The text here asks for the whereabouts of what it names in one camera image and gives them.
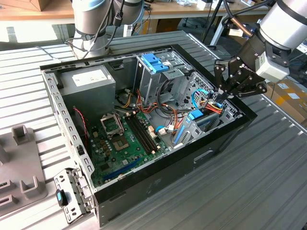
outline blue tab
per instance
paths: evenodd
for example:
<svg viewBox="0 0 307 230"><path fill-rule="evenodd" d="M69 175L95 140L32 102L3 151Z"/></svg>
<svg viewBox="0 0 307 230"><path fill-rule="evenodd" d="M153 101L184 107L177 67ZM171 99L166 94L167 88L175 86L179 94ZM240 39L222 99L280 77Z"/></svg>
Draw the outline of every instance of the blue tab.
<svg viewBox="0 0 307 230"><path fill-rule="evenodd" d="M149 66L154 73L159 73L168 70L168 66L162 64L161 60L154 54L143 54L142 59Z"/></svg>
<svg viewBox="0 0 307 230"><path fill-rule="evenodd" d="M191 118L191 120L194 120L194 119L195 119L195 117L193 116L192 113L189 113L189 118Z"/></svg>
<svg viewBox="0 0 307 230"><path fill-rule="evenodd" d="M60 201L62 199L61 193L58 193L58 201Z"/></svg>
<svg viewBox="0 0 307 230"><path fill-rule="evenodd" d="M189 113L189 117L194 120L200 116L202 116L203 113L199 110L199 109L196 109L196 110L193 110Z"/></svg>
<svg viewBox="0 0 307 230"><path fill-rule="evenodd" d="M179 131L179 134L178 134L178 136L176 137L175 144L177 144L177 142L178 142L178 140L179 140L179 138L180 138L180 136L181 136L181 134L182 134L184 128L185 128L185 126L182 126L182 127L181 127L181 129L180 129L180 131Z"/></svg>

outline yellow wire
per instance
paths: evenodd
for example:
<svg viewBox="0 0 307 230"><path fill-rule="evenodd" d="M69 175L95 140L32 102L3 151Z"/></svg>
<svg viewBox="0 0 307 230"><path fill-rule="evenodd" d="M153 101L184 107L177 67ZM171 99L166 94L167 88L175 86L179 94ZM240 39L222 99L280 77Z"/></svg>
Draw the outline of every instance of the yellow wire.
<svg viewBox="0 0 307 230"><path fill-rule="evenodd" d="M124 106L122 106L123 109L127 108L130 105L130 99L131 99L131 93L129 94L127 103Z"/></svg>
<svg viewBox="0 0 307 230"><path fill-rule="evenodd" d="M217 109L217 110L223 110L223 109L221 109L221 108L215 107L215 106L214 106L213 104L211 104L211 103L210 103L210 105L211 105L213 108Z"/></svg>

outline ram slot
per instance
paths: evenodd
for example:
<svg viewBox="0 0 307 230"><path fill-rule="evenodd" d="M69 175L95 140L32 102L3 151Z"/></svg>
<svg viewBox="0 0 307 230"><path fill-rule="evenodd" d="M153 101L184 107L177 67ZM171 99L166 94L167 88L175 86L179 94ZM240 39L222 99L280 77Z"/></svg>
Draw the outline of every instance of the ram slot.
<svg viewBox="0 0 307 230"><path fill-rule="evenodd" d="M152 141L148 133L143 129L140 121L136 117L127 117L126 122L133 131L138 141L142 144L147 154L151 154L152 151L157 151L158 148Z"/></svg>

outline motherboard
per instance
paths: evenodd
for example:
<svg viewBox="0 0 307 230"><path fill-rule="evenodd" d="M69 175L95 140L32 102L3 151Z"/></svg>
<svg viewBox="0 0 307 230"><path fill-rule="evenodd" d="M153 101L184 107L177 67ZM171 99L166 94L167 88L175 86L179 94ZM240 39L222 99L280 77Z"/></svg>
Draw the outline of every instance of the motherboard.
<svg viewBox="0 0 307 230"><path fill-rule="evenodd" d="M142 112L132 117L114 115L117 120L109 119L103 123L105 126L100 123L88 129L92 137L90 144L95 167L92 181L95 187L171 150L159 137L150 136L150 124ZM109 133L121 125L121 135L117 133L110 137Z"/></svg>

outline gray robot arm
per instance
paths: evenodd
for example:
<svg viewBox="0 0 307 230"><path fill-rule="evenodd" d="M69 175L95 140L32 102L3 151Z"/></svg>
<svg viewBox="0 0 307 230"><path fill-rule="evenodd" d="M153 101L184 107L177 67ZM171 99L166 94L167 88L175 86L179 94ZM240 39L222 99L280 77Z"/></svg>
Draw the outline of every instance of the gray robot arm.
<svg viewBox="0 0 307 230"><path fill-rule="evenodd" d="M106 26L117 29L121 24L134 24L144 14L144 0L73 0L72 7L76 28L72 44L77 58L106 54Z"/></svg>

